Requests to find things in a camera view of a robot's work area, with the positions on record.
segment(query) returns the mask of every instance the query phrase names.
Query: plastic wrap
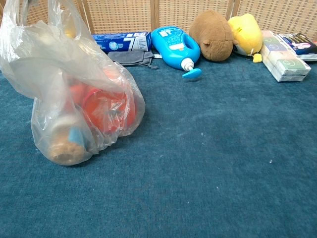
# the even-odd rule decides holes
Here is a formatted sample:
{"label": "plastic wrap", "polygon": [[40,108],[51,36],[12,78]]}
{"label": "plastic wrap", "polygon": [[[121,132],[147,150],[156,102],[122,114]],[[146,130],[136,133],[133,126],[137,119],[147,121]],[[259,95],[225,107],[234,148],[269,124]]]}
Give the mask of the plastic wrap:
{"label": "plastic wrap", "polygon": [[17,92],[34,98],[37,148],[74,165],[131,134],[143,97],[132,75],[101,51],[72,1],[49,0],[48,24],[28,26],[28,1],[21,12],[19,2],[7,0],[3,10],[0,68]]}

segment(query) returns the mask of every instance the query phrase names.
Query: plush toy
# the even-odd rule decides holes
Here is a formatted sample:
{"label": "plush toy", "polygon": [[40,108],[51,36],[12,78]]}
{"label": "plush toy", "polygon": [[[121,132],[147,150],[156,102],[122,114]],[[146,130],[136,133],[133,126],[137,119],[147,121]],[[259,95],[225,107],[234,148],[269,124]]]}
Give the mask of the plush toy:
{"label": "plush toy", "polygon": [[198,15],[189,35],[200,45],[203,56],[212,61],[227,59],[234,43],[231,28],[219,13],[208,10]]}
{"label": "plush toy", "polygon": [[233,37],[237,41],[233,51],[244,56],[253,56],[253,62],[261,62],[263,36],[257,21],[251,14],[234,16],[228,21]]}

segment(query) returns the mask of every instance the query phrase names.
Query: blue bottle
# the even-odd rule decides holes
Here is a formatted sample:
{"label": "blue bottle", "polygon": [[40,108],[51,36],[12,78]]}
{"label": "blue bottle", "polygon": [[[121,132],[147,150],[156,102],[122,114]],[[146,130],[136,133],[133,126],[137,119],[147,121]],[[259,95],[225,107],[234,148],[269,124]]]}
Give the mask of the blue bottle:
{"label": "blue bottle", "polygon": [[176,26],[164,26],[152,32],[152,42],[163,60],[171,67],[189,71],[183,78],[196,78],[202,70],[194,68],[200,48],[195,40]]}

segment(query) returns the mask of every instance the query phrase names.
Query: bag handle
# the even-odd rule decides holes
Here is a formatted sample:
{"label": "bag handle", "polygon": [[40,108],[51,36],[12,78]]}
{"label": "bag handle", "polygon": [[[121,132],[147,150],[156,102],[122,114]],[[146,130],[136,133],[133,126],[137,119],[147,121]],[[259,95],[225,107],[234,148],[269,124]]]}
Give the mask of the bag handle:
{"label": "bag handle", "polygon": [[[28,15],[28,7],[34,2],[36,1],[23,0],[20,14],[20,0],[7,0],[3,9],[2,24],[24,26]],[[63,29],[61,5],[69,10],[74,21],[75,39],[80,37],[91,39],[91,34],[72,0],[48,0],[48,24]]]}
{"label": "bag handle", "polygon": [[74,25],[76,28],[75,39],[78,39],[83,35],[90,36],[90,32],[88,32],[87,27],[84,26],[83,19],[72,0],[48,0],[48,24],[57,26],[60,29],[63,28],[61,5],[64,5],[69,10],[70,15],[74,21]]}

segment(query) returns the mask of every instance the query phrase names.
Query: yellow plush toy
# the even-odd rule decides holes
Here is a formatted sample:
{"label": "yellow plush toy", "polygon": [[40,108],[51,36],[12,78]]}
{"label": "yellow plush toy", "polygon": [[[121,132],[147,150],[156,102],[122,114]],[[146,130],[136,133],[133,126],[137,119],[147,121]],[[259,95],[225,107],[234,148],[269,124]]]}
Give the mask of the yellow plush toy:
{"label": "yellow plush toy", "polygon": [[262,47],[263,36],[254,17],[249,13],[234,16],[228,23],[234,39],[238,42],[233,51],[244,56],[253,56],[254,63],[262,62],[262,56],[258,52]]}

